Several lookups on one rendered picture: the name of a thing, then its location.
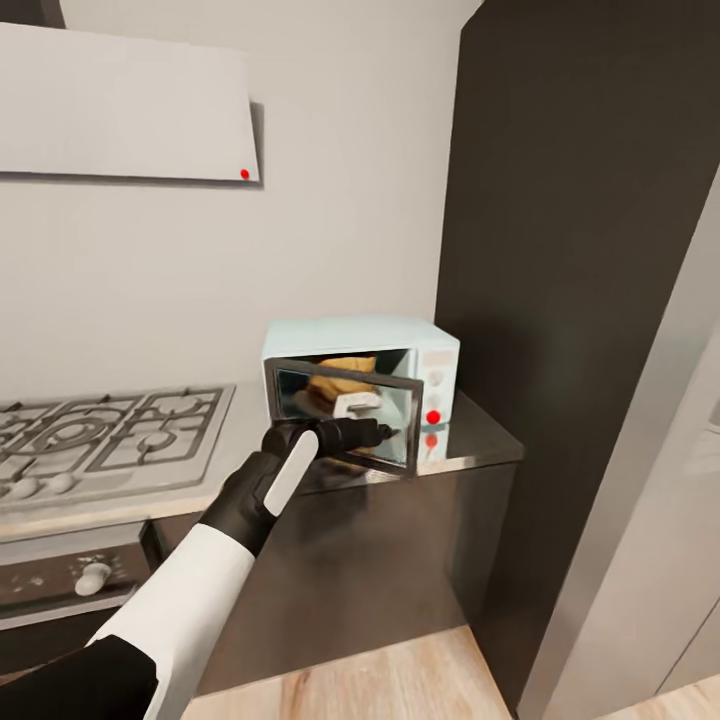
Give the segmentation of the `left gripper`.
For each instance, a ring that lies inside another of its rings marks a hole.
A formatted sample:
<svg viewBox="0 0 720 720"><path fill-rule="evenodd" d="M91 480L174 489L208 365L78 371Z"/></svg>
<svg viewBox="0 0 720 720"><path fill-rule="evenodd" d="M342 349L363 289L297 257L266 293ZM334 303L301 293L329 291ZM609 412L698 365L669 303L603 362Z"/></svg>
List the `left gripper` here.
<svg viewBox="0 0 720 720"><path fill-rule="evenodd" d="M340 445L336 455L358 448L378 447L382 440L398 434L397 424L378 424L377 419L334 419L340 433Z"/></svg>

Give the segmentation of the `popcorn bag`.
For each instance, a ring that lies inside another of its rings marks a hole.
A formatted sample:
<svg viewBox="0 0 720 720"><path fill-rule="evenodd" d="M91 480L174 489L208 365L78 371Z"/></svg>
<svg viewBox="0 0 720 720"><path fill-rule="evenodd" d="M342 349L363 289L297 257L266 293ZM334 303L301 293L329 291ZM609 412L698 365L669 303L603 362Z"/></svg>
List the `popcorn bag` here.
<svg viewBox="0 0 720 720"><path fill-rule="evenodd" d="M305 355L305 362L373 372L377 351Z"/></svg>

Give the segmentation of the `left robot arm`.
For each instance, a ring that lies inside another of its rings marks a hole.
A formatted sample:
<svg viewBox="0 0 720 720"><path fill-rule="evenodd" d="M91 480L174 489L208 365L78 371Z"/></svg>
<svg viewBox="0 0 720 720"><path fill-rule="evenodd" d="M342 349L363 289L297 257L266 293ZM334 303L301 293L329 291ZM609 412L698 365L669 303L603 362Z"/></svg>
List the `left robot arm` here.
<svg viewBox="0 0 720 720"><path fill-rule="evenodd" d="M0 686L0 720L179 720L255 559L315 459L378 447L397 424L356 419L376 393L339 395L332 421L276 419L155 574L87 641Z"/></svg>

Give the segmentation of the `microwave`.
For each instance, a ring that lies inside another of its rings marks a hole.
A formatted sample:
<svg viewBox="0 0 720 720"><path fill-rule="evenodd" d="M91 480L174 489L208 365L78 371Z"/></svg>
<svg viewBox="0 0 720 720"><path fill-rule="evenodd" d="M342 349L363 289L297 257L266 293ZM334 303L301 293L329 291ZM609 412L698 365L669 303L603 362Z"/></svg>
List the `microwave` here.
<svg viewBox="0 0 720 720"><path fill-rule="evenodd" d="M339 395L376 393L383 406L355 418L397 424L398 434L330 458L415 480L420 426L451 416L459 347L413 313L273 320L261 353L270 422L333 422ZM373 372L305 362L305 355L361 351L377 351Z"/></svg>

